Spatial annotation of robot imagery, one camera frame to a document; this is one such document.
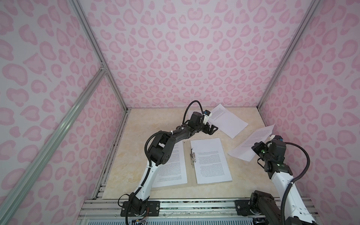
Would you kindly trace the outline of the text sheet back overlapping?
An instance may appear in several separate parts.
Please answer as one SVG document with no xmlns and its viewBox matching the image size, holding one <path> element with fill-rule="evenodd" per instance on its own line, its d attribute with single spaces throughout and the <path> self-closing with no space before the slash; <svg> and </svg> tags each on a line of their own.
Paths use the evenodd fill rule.
<svg viewBox="0 0 360 225">
<path fill-rule="evenodd" d="M 209 122 L 212 125 L 217 126 L 218 129 L 224 132 L 231 139 L 234 139 L 248 126 L 248 123 L 224 108 L 221 104 L 211 110 Z"/>
</svg>

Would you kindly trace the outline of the large text sheet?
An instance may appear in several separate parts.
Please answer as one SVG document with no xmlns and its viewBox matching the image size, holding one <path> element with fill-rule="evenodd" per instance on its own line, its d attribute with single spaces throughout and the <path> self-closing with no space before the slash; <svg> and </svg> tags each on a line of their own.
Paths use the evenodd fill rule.
<svg viewBox="0 0 360 225">
<path fill-rule="evenodd" d="M 168 162 L 161 166 L 152 188 L 163 188 L 187 183 L 183 142 L 178 142 L 175 144 Z"/>
</svg>

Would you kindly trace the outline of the beige paper folder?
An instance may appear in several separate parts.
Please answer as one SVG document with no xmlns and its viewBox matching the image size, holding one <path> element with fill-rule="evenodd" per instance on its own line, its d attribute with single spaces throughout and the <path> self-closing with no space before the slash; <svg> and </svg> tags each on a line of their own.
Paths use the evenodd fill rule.
<svg viewBox="0 0 360 225">
<path fill-rule="evenodd" d="M 191 150 L 190 141 L 185 141 L 185 142 L 182 141 L 183 148 L 184 148 L 184 155 L 185 155 L 186 172 L 187 172 L 187 184 L 168 186 L 168 187 L 160 187 L 160 188 L 152 188 L 152 190 L 199 186 L 197 184 L 196 173 L 195 173 L 195 168 L 194 168 L 195 155 Z"/>
</svg>

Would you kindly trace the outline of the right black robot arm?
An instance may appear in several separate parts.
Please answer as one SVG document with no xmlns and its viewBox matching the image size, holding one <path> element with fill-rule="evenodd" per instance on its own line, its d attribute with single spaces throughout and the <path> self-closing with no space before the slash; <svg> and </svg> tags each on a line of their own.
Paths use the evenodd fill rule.
<svg viewBox="0 0 360 225">
<path fill-rule="evenodd" d="M 285 163 L 288 145 L 300 149 L 306 157 L 305 168 L 296 177 Z M 310 156 L 306 150 L 295 143 L 285 142 L 281 136 L 274 136 L 266 143 L 256 142 L 251 149 L 264 162 L 262 168 L 275 185 L 281 205 L 276 205 L 271 194 L 256 190 L 251 195 L 249 210 L 253 214 L 264 215 L 270 225 L 316 225 L 315 218 L 307 210 L 295 185 L 310 167 Z"/>
</svg>

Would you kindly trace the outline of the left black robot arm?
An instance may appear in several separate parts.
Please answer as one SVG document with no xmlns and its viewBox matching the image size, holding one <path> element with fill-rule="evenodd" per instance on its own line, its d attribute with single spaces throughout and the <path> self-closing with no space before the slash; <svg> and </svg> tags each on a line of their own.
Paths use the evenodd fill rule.
<svg viewBox="0 0 360 225">
<path fill-rule="evenodd" d="M 155 178 L 160 168 L 169 161 L 177 143 L 189 139 L 199 132 L 213 135 L 218 130 L 217 126 L 209 124 L 208 119 L 211 116 L 212 113 L 208 110 L 193 112 L 191 118 L 176 129 L 170 132 L 160 130 L 148 138 L 144 146 L 144 153 L 148 159 L 147 167 L 138 187 L 128 195 L 128 201 L 121 206 L 125 217 L 130 213 L 141 216 L 147 212 L 146 204 L 150 198 Z"/>
</svg>

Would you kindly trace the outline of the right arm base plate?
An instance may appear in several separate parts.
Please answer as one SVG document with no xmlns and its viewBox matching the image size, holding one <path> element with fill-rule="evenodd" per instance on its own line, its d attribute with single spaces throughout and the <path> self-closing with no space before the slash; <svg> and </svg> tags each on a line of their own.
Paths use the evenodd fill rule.
<svg viewBox="0 0 360 225">
<path fill-rule="evenodd" d="M 238 216 L 276 216 L 280 209 L 276 203 L 270 199 L 260 199 L 256 201 L 236 200 L 235 208 Z"/>
</svg>

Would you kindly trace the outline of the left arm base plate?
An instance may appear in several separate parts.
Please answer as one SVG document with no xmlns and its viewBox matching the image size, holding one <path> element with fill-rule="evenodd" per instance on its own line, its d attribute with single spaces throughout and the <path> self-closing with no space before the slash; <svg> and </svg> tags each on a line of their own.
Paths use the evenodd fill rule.
<svg viewBox="0 0 360 225">
<path fill-rule="evenodd" d="M 160 201 L 145 201 L 143 203 L 132 203 L 126 201 L 122 204 L 121 217 L 157 217 L 160 210 Z"/>
</svg>

